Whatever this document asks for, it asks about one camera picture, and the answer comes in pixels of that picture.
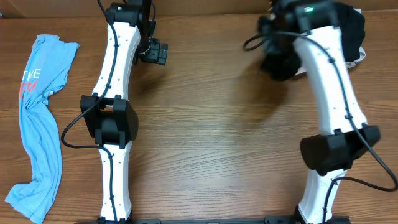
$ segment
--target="wooden table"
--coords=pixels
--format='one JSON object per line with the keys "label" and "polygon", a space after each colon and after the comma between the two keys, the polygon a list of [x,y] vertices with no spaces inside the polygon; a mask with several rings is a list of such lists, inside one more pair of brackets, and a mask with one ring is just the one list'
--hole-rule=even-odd
{"label": "wooden table", "polygon": [[[365,12],[366,60],[351,71],[361,107],[378,124],[375,150],[398,174],[398,12]],[[243,52],[259,15],[160,17],[156,37],[169,44],[167,66],[140,63],[130,99],[140,121],[129,164],[135,218],[261,218],[292,214],[307,168],[299,142],[316,134],[317,105],[308,78],[283,83],[258,73],[261,50]],[[59,130],[80,113],[81,95],[98,79],[106,47],[102,17],[0,20],[0,223],[30,223],[4,202],[11,187],[30,182],[22,147],[18,91],[37,34],[56,34],[80,48],[66,87],[49,109]],[[85,123],[67,139],[93,144]],[[62,147],[63,174],[46,223],[94,220],[102,203],[97,150]],[[366,154],[348,173],[383,186],[387,174]],[[345,182],[336,215],[353,223],[397,223],[398,194]]]}

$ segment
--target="tabletop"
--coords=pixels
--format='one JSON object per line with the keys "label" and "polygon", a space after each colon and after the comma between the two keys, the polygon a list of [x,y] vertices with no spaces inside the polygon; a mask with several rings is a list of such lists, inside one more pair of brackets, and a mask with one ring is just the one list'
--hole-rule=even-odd
{"label": "tabletop", "polygon": [[[358,102],[371,125],[374,147],[398,174],[398,12],[365,12],[365,61],[350,70]],[[129,97],[139,132],[129,158],[134,218],[163,220],[262,218],[291,215],[303,197],[307,167],[302,138],[317,134],[318,111],[308,78],[272,81],[259,72],[262,50],[243,52],[259,15],[164,16],[155,37],[169,45],[166,66],[133,68]],[[21,142],[18,93],[37,34],[59,35],[80,48],[68,83],[49,99],[60,132],[80,114],[106,48],[102,17],[0,19],[0,223],[30,223],[4,202],[11,187],[32,178]],[[84,121],[67,135],[93,144]],[[60,188],[45,223],[95,220],[102,204],[100,154],[62,146]],[[392,186],[366,154],[348,176]],[[353,223],[397,223],[398,194],[343,182],[333,213]]]}

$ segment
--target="black cloth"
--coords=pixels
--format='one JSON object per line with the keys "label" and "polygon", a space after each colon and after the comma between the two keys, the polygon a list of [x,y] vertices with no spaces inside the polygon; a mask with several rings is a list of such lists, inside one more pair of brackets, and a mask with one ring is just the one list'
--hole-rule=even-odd
{"label": "black cloth", "polygon": [[[359,48],[365,39],[365,18],[355,11],[353,6],[343,3],[335,3],[341,29],[341,44],[344,58],[347,62],[360,59]],[[270,22],[265,17],[259,18],[259,32]],[[283,81],[292,78],[300,69],[302,61],[293,48],[282,54],[269,54],[262,63],[260,69],[269,72],[271,78]]]}

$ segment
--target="blue cloth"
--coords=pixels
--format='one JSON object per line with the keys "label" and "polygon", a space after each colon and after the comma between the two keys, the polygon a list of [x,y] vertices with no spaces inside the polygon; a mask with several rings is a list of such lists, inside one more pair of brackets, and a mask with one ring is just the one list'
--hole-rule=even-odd
{"label": "blue cloth", "polygon": [[62,174],[59,133],[47,109],[48,98],[67,83],[77,48],[77,43],[64,43],[56,35],[38,35],[22,78],[19,127],[33,175],[31,183],[13,186],[6,202],[34,223],[44,221]]}

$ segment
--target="cable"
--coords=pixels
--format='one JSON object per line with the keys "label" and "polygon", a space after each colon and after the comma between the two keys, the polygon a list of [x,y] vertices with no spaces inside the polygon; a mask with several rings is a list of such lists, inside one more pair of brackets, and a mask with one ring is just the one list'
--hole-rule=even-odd
{"label": "cable", "polygon": [[109,175],[109,196],[110,196],[109,199],[111,200],[111,203],[112,203],[114,222],[115,222],[116,224],[118,224],[118,218],[117,218],[117,215],[116,215],[116,207],[114,206],[114,200],[113,200],[113,198],[114,198],[114,195],[113,195],[113,160],[112,160],[112,156],[113,156],[113,155],[111,154],[111,152],[110,152],[109,150],[107,150],[107,149],[106,149],[105,147],[103,147],[103,146],[75,146],[75,145],[69,144],[69,143],[67,143],[67,142],[65,141],[65,135],[67,134],[67,132],[69,131],[69,129],[70,129],[73,125],[75,125],[77,121],[79,121],[82,117],[84,117],[84,115],[86,115],[89,111],[91,111],[93,108],[95,108],[96,106],[98,106],[98,105],[102,102],[102,100],[104,99],[106,93],[107,93],[108,90],[109,90],[109,86],[110,86],[110,84],[111,84],[111,80],[112,80],[114,68],[115,68],[115,65],[116,65],[116,57],[118,56],[118,47],[119,47],[119,45],[118,45],[118,36],[116,35],[116,31],[115,31],[115,29],[114,29],[114,27],[113,27],[113,23],[109,22],[109,18],[108,18],[108,16],[107,16],[106,13],[105,13],[105,9],[104,9],[103,5],[101,4],[101,0],[97,0],[97,2],[98,2],[99,7],[101,8],[103,14],[105,15],[106,22],[109,24],[109,26],[110,26],[111,29],[112,29],[112,33],[113,33],[113,37],[114,37],[114,38],[113,38],[113,39],[114,39],[114,55],[113,55],[113,61],[112,61],[111,71],[110,71],[110,74],[109,74],[108,82],[106,83],[106,86],[105,86],[104,93],[100,96],[100,98],[99,98],[95,103],[93,103],[87,110],[85,110],[84,112],[82,112],[81,115],[77,116],[77,117],[76,117],[76,118],[63,130],[63,132],[62,132],[62,134],[61,134],[61,142],[62,142],[62,144],[66,145],[67,147],[70,147],[70,148],[73,148],[73,149],[101,149],[101,150],[105,151],[105,152],[108,154],[108,158],[109,158],[109,161],[110,161],[109,164],[110,164],[110,167],[111,167],[110,175]]}
{"label": "cable", "polygon": [[[363,184],[366,185],[370,188],[373,189],[377,189],[377,190],[381,190],[384,192],[395,192],[396,190],[398,190],[398,180],[397,177],[394,175],[394,173],[390,170],[390,168],[388,168],[388,166],[382,161],[382,159],[376,154],[376,152],[373,150],[373,148],[368,144],[368,142],[366,142],[365,138],[362,136],[362,134],[359,132],[358,128],[356,127],[356,125],[354,124],[353,121],[353,116],[351,115],[351,111],[349,110],[349,105],[348,105],[348,99],[346,96],[346,91],[344,88],[344,83],[343,83],[343,79],[341,77],[340,71],[338,70],[338,67],[336,65],[336,61],[335,59],[329,54],[329,52],[324,49],[322,47],[322,45],[320,45],[318,42],[316,42],[315,40],[312,40],[306,36],[302,36],[301,34],[298,33],[293,33],[293,32],[283,32],[283,31],[277,31],[277,32],[273,32],[271,33],[269,36],[273,36],[273,35],[279,35],[279,36],[291,36],[291,37],[297,37],[297,38],[301,38],[303,40],[309,41],[311,42],[313,45],[315,45],[316,47],[319,48],[319,50],[321,50],[329,59],[329,62],[332,64],[333,68],[336,70],[336,74],[338,76],[338,81],[340,83],[340,88],[341,88],[341,92],[343,94],[343,99],[344,99],[344,103],[345,103],[345,107],[346,107],[346,111],[347,111],[347,115],[346,115],[346,119],[349,120],[350,125],[352,126],[352,128],[355,130],[356,134],[358,135],[359,139],[361,140],[361,142],[363,143],[363,145],[366,147],[366,149],[370,152],[370,154],[375,158],[375,160],[377,160],[377,162],[383,167],[383,169],[389,174],[389,176],[391,177],[391,179],[394,181],[395,187],[394,188],[385,188],[385,187],[380,187],[374,184],[370,184],[366,181],[363,180],[359,180],[356,178],[352,178],[352,177],[337,177],[335,179],[333,179],[331,181],[331,184],[329,186],[328,192],[326,193],[326,199],[325,199],[325,204],[323,207],[323,218],[322,218],[322,223],[325,224],[326,223],[326,214],[327,214],[327,205],[328,205],[328,201],[329,201],[329,197],[331,194],[331,190],[333,189],[333,187],[335,186],[335,184],[339,181],[339,180],[350,180],[353,182],[357,182],[359,184]],[[260,37],[266,37],[268,35],[264,35],[264,34],[260,34],[260,35],[255,35],[254,37],[250,38],[249,40],[245,41],[245,43],[243,44],[243,49],[245,51],[250,51],[250,50],[254,50],[258,47],[260,47],[265,40],[261,41],[259,44],[250,47],[250,48],[246,48],[246,46],[260,38]]]}

